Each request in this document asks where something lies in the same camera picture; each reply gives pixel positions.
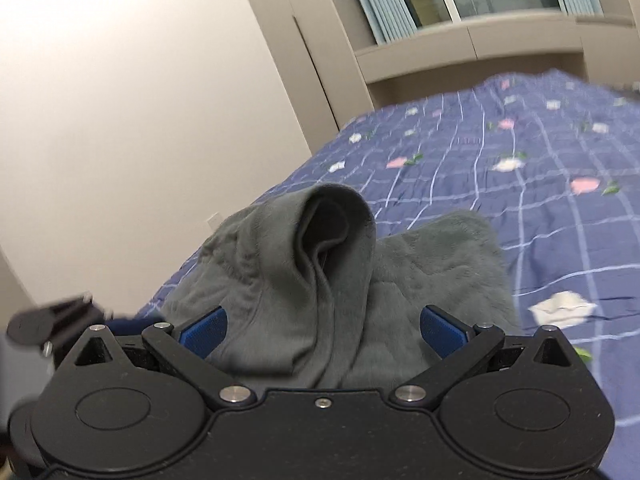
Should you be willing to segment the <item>beige left wardrobe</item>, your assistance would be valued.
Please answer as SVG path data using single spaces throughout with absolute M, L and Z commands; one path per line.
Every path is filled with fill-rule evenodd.
M 311 153 L 374 110 L 356 51 L 374 45 L 359 0 L 248 0 Z

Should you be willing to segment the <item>blue plaid floral quilt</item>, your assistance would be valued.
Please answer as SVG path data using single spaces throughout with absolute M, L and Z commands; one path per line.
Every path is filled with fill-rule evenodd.
M 250 206 L 322 184 L 355 190 L 378 237 L 479 214 L 520 331 L 434 408 L 390 402 L 405 382 L 208 406 L 141 336 L 151 377 L 195 415 L 144 478 L 638 477 L 637 103 L 560 72 L 497 76 L 353 120 Z

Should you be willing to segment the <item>white wall socket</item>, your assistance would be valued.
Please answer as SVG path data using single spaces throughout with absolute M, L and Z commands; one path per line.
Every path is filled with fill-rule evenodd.
M 215 233 L 223 221 L 224 217 L 219 212 L 215 212 L 206 220 L 206 223 L 210 232 Z

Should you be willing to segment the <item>beige window shelf cabinet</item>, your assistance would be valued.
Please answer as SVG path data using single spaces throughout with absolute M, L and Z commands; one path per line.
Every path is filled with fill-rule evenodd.
M 503 73 L 560 70 L 628 88 L 639 79 L 639 31 L 624 16 L 507 13 L 429 27 L 355 56 L 376 108 L 464 90 Z

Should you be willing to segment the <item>grey fleece pants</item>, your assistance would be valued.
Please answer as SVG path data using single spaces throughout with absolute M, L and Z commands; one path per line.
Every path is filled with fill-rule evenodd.
M 390 390 L 436 363 L 419 326 L 429 304 L 520 331 L 488 222 L 457 210 L 378 237 L 355 190 L 322 184 L 224 220 L 162 315 L 178 325 L 224 309 L 228 332 L 209 362 L 258 392 Z

